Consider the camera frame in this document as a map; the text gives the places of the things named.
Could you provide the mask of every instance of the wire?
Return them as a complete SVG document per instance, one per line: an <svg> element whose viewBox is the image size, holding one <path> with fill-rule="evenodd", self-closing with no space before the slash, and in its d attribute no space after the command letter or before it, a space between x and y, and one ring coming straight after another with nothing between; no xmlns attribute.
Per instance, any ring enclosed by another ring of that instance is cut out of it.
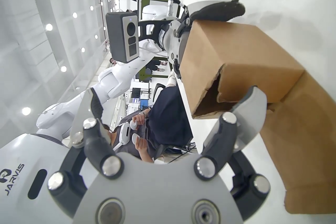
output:
<svg viewBox="0 0 336 224"><path fill-rule="evenodd" d="M148 52L150 52L150 53L152 53L152 54L155 54L155 55L158 55L158 56L160 56L160 57L165 57L166 58L166 56L164 56L164 55L159 55L159 53L161 52L161 51L159 51L159 52L154 52L154 51L150 51L150 50L147 50L147 49L145 49L145 48L142 48L142 47L139 47L139 49L143 49L143 50L145 50L145 51L148 51Z"/></svg>
<svg viewBox="0 0 336 224"><path fill-rule="evenodd" d="M176 157L176 158L174 158L173 160L171 160L170 162L168 162L168 163L171 163L171 162L173 162L174 160L176 160L176 159L178 159L178 158L181 158L183 155L185 155L186 153L192 153L192 152L190 152L191 150L193 150L193 149L195 149L196 148L196 146L195 147L193 147L193 148L191 148L190 150L187 150L185 153L182 153L181 155L179 155L178 157Z"/></svg>

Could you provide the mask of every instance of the white ceiling panel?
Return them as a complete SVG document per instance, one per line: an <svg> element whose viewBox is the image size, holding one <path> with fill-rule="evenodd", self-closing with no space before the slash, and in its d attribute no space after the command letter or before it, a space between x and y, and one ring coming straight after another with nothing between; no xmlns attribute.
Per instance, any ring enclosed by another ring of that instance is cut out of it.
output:
<svg viewBox="0 0 336 224"><path fill-rule="evenodd" d="M0 147L35 132L45 108L89 85L106 55L100 2L0 0Z"/></svg>

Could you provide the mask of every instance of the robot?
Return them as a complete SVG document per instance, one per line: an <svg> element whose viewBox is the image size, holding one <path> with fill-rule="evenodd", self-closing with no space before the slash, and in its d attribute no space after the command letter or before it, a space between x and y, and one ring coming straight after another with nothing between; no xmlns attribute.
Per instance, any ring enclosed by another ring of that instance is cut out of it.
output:
<svg viewBox="0 0 336 224"><path fill-rule="evenodd" d="M171 15L172 2L184 8L181 19ZM102 132L102 103L126 92L158 52L168 53L180 77L193 21L228 21L245 12L238 0L188 7L172 2L165 15L150 21L138 22L134 13L108 13L111 53L119 63L71 101L43 111L36 134L23 134L0 149L2 223L239 224L262 206L270 184L241 152L265 120L267 99L255 86L218 118L201 154L171 164L116 155ZM61 143L68 135L70 149ZM232 190L217 175L226 163L235 174Z"/></svg>

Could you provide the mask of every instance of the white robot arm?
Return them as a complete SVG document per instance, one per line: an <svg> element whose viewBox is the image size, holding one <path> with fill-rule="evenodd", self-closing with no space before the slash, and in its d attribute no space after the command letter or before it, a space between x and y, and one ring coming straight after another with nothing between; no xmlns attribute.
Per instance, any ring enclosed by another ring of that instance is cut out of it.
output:
<svg viewBox="0 0 336 224"><path fill-rule="evenodd" d="M103 104L110 98L116 98L125 93L131 86L133 77L159 51L151 40L139 42L140 56L129 63L118 62L114 67L104 70L98 76L98 83L92 88L96 91ZM57 103L48 107L37 119L39 128L37 134L54 137L60 141L70 135L72 121L77 114L85 91L68 102Z"/></svg>

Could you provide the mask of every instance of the brown cardboard box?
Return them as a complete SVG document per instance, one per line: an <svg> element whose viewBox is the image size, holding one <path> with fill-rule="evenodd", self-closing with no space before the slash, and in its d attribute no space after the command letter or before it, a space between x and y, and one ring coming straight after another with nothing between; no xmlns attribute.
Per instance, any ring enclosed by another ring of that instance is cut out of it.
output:
<svg viewBox="0 0 336 224"><path fill-rule="evenodd" d="M257 85L280 101L304 68L256 26L195 21L180 72L192 116L228 110Z"/></svg>
<svg viewBox="0 0 336 224"><path fill-rule="evenodd" d="M181 76L193 118L229 110L257 85L269 110L261 136L290 213L336 213L336 104L255 26L195 21Z"/></svg>
<svg viewBox="0 0 336 224"><path fill-rule="evenodd" d="M336 104L307 73L269 106L261 136L290 213L336 213Z"/></svg>

